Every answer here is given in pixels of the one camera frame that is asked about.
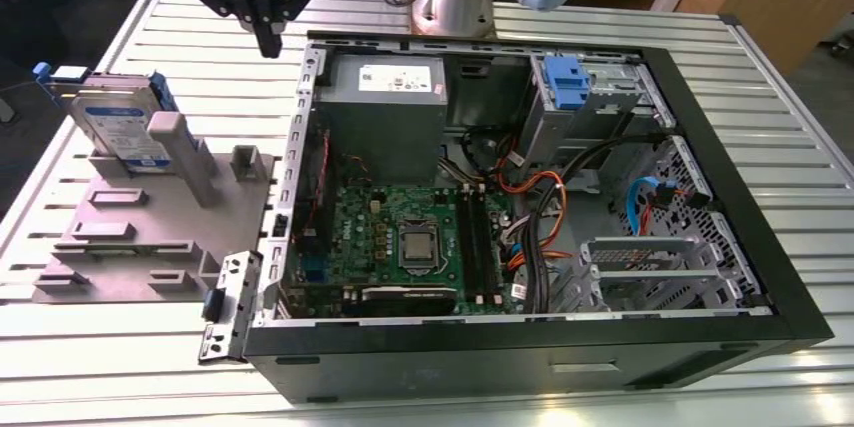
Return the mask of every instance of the aluminum table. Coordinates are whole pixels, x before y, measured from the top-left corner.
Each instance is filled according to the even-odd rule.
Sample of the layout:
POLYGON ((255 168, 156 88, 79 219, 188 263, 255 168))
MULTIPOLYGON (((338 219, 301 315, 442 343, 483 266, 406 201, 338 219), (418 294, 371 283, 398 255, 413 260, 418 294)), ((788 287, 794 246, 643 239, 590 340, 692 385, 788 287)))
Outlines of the aluminum table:
MULTIPOLYGON (((196 365, 200 304, 27 302, 94 175, 91 144, 66 120, 0 224, 0 423, 174 425, 180 416, 210 425, 215 414, 301 426, 854 423, 854 171, 744 30, 708 15, 511 4, 497 4, 495 21, 503 38, 670 50, 836 339, 678 391, 293 406, 251 365, 196 365)), ((156 68, 212 151, 255 143, 282 156, 306 31, 405 33, 407 25, 382 0, 314 0, 274 60, 196 0, 138 0, 99 69, 156 68)))

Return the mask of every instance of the cpu socket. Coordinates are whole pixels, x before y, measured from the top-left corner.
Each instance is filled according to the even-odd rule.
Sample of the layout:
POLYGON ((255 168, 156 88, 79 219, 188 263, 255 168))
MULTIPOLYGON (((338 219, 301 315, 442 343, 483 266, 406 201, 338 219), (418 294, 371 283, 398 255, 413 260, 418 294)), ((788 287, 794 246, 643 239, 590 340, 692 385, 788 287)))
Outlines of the cpu socket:
POLYGON ((411 275, 439 267, 439 230, 435 222, 407 219, 398 223, 398 263, 411 275))

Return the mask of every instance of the green circuit board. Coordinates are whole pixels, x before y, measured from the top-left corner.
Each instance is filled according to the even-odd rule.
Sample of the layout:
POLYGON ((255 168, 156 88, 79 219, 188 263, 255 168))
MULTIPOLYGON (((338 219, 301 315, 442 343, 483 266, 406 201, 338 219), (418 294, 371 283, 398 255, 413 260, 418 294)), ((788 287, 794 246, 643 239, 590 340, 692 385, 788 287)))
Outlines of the green circuit board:
MULTIPOLYGON (((455 313, 505 313, 503 305, 466 301, 463 256, 457 225, 457 190, 426 187, 349 187, 338 192, 333 251, 326 262, 325 283, 334 285, 423 285, 458 291, 455 313), (418 275, 402 268, 402 232, 411 225, 438 237, 437 265, 418 275)), ((509 210, 503 194, 487 194, 490 227, 509 210)), ((499 264, 495 278, 501 281, 499 264)))

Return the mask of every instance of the ram slot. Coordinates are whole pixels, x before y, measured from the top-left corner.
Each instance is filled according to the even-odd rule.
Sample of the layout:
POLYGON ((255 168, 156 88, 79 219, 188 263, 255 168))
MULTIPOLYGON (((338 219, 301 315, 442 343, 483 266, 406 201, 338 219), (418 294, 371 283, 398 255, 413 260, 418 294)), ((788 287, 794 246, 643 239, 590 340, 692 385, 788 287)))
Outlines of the ram slot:
POLYGON ((475 256, 481 271, 481 292, 487 303, 493 303, 498 292, 495 259, 493 258, 493 236, 490 232, 490 216, 486 211, 486 198, 482 192, 471 196, 471 228, 475 239, 475 256))
POLYGON ((478 257, 475 254, 475 236, 471 219, 471 194, 461 190, 457 193, 457 233, 459 237, 459 252, 463 255, 463 282, 466 284, 466 301, 475 302, 483 293, 482 277, 478 272, 478 257))

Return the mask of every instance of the open computer tower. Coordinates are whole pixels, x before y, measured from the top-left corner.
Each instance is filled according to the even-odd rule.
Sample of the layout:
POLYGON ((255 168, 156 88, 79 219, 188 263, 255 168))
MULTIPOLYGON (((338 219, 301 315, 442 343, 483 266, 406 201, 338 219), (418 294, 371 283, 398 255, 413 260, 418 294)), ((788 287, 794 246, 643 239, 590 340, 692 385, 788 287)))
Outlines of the open computer tower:
POLYGON ((202 363, 293 402, 543 394, 832 337, 665 50, 311 33, 297 97, 202 363))

